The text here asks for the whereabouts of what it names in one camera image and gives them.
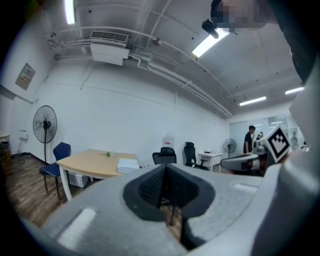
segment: fan grille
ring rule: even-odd
[[[33,118],[33,132],[41,143],[49,143],[53,140],[57,132],[57,116],[50,106],[44,105],[35,113]]]
[[[112,32],[103,32],[103,31],[93,31],[90,36],[91,39],[105,39],[105,40],[113,40],[121,43],[128,42],[128,35],[112,33]]]
[[[232,138],[226,139],[225,142],[223,143],[223,149],[226,153],[231,154],[236,151],[236,148],[237,148],[237,143]]]

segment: security camera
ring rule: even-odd
[[[218,28],[217,24],[212,23],[209,19],[202,22],[202,28],[206,32],[208,32],[211,36],[213,36],[213,38],[215,38],[215,39],[219,38],[219,34],[216,31],[216,29]]]

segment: floor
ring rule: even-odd
[[[67,202],[61,178],[58,178],[60,200],[57,195],[55,178],[49,175],[46,178],[48,193],[46,191],[44,178],[39,173],[39,168],[44,166],[42,162],[30,155],[15,157],[12,160],[13,164],[5,172],[8,197],[19,216],[41,227],[56,209]],[[72,196],[75,197],[96,182],[99,181],[89,181],[84,188],[71,185]],[[172,207],[163,206],[161,210],[167,216],[168,231],[179,240],[182,228],[180,209],[175,211],[174,226],[169,225]]]

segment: black grille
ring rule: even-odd
[[[103,32],[103,31],[93,31],[90,36],[91,39],[106,39],[113,40],[121,43],[127,43],[129,36],[125,34]]]

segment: framed picture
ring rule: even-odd
[[[16,79],[15,84],[22,89],[27,90],[35,73],[36,71],[34,71],[28,63],[26,63]]]

